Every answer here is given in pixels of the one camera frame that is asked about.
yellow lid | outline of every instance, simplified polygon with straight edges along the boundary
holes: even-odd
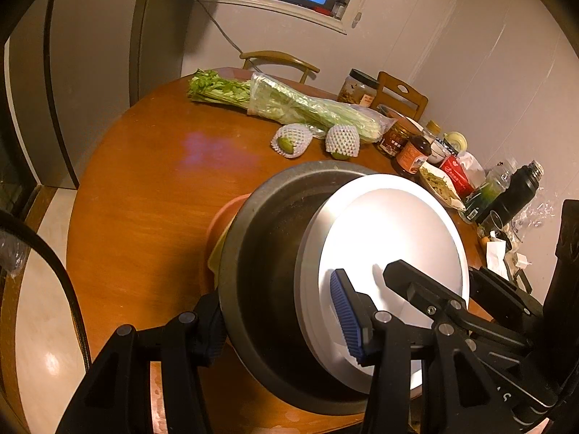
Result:
[[[435,135],[438,135],[441,130],[440,126],[434,121],[428,121],[428,124],[426,124],[426,128]]]

glass jar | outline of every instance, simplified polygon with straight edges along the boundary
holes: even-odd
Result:
[[[370,107],[376,97],[377,89],[378,80],[359,70],[352,69],[338,94],[338,101]]]
[[[419,130],[410,121],[399,119],[384,133],[376,148],[387,157],[395,157],[402,151],[408,139],[418,133]]]

green fruit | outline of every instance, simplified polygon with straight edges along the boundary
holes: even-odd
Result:
[[[285,137],[279,137],[277,139],[277,145],[279,145],[280,149],[282,149],[288,155],[293,155],[293,143],[291,143],[290,140],[286,139]]]
[[[332,153],[332,157],[335,159],[342,159],[342,160],[349,160],[350,157],[348,155],[342,155],[341,153]]]

tiled floor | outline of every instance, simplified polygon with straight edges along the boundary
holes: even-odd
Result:
[[[59,189],[38,234],[65,263],[76,191]],[[53,434],[84,374],[68,303],[56,275],[35,252],[24,271],[16,317],[16,373],[31,434]]]

sauce jar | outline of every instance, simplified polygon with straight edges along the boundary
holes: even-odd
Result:
[[[350,72],[346,77],[344,85],[338,94],[340,103],[358,104],[360,106],[370,107],[376,97],[378,89],[378,80],[366,75],[359,70]]]
[[[410,121],[399,119],[384,133],[376,148],[387,157],[395,157],[402,151],[408,139],[418,133],[418,128]]]
[[[405,178],[411,178],[432,155],[432,149],[427,139],[422,135],[413,135],[408,139],[402,151],[392,159],[394,170]]]

